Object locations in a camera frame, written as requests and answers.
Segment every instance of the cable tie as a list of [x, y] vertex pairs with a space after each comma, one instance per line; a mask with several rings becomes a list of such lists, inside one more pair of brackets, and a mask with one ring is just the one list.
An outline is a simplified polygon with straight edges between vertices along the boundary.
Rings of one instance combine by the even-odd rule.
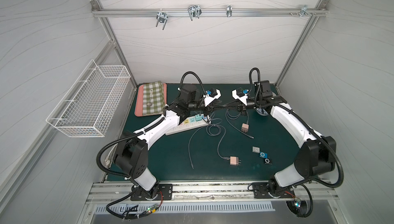
[[143, 132], [144, 135], [146, 134], [145, 128], [141, 128], [140, 130], [136, 130], [135, 133]]
[[309, 134], [312, 134], [312, 132], [314, 131], [311, 127], [307, 128]]

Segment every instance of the metal hook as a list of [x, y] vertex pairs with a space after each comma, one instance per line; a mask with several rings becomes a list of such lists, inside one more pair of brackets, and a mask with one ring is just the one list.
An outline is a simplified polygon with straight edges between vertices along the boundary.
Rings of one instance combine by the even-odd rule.
[[231, 17], [233, 15], [233, 7], [231, 5], [227, 5], [227, 17]]
[[156, 27], [159, 24], [159, 22], [160, 23], [164, 23], [163, 24], [163, 30], [164, 30], [165, 24], [167, 23], [167, 20], [168, 20], [167, 14], [163, 13], [163, 12], [158, 12], [157, 15], [156, 15], [156, 19], [157, 19]]
[[188, 7], [188, 13], [190, 16], [190, 19], [193, 21], [193, 15], [195, 14], [195, 16], [197, 17], [197, 19], [200, 18], [200, 14], [201, 14], [201, 7], [200, 5], [191, 5], [190, 7]]

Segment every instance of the pink tray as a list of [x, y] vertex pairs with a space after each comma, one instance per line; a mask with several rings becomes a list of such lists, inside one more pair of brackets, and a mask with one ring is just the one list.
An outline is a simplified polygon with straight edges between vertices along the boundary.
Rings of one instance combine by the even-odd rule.
[[[164, 103], [167, 104], [167, 84], [163, 83], [163, 89], [164, 89]], [[134, 114], [135, 116], [141, 117], [142, 116], [142, 104], [143, 104], [143, 98], [144, 98], [144, 85], [140, 85], [138, 87], [138, 93], [137, 93], [137, 102], [135, 103], [135, 111]]]

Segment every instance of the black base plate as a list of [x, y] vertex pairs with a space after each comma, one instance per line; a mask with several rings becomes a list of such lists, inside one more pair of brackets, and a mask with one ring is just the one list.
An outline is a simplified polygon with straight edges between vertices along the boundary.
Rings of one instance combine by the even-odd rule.
[[268, 194], [267, 183], [255, 182], [252, 183], [253, 196], [257, 199], [272, 198]]
[[[163, 194], [163, 200], [171, 200], [172, 198], [172, 184], [159, 184], [159, 191]], [[141, 196], [141, 189], [138, 189], [131, 197], [131, 201], [148, 201], [145, 197]], [[160, 200], [160, 193], [158, 193], [153, 200]]]

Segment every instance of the aluminum rail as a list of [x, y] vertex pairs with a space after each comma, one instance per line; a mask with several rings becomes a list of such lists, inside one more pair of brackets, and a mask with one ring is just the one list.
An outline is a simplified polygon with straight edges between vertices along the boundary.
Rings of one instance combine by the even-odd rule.
[[[309, 14], [305, 17], [326, 16], [328, 10], [308, 8]], [[189, 17], [187, 9], [101, 9], [92, 11], [94, 17], [156, 17], [158, 12], [166, 13], [168, 17]], [[232, 9], [232, 17], [298, 17], [301, 8], [278, 8], [278, 9]], [[200, 17], [227, 17], [226, 9], [201, 9]]]
[[[327, 4], [329, 0], [318, 0], [316, 6], [320, 9], [326, 9]], [[311, 17], [309, 18], [307, 24], [304, 27], [304, 30], [302, 31], [301, 35], [298, 38], [297, 43], [295, 44], [293, 51], [290, 53], [286, 63], [284, 64], [281, 73], [278, 76], [278, 79], [276, 80], [275, 86], [277, 89], [280, 89], [280, 85], [284, 80], [284, 77], [286, 76], [287, 72], [290, 69], [290, 66], [293, 64], [294, 60], [296, 59], [298, 53], [300, 52], [302, 46], [304, 45], [305, 41], [307, 40], [309, 34], [312, 32], [312, 29], [316, 25], [319, 17]]]

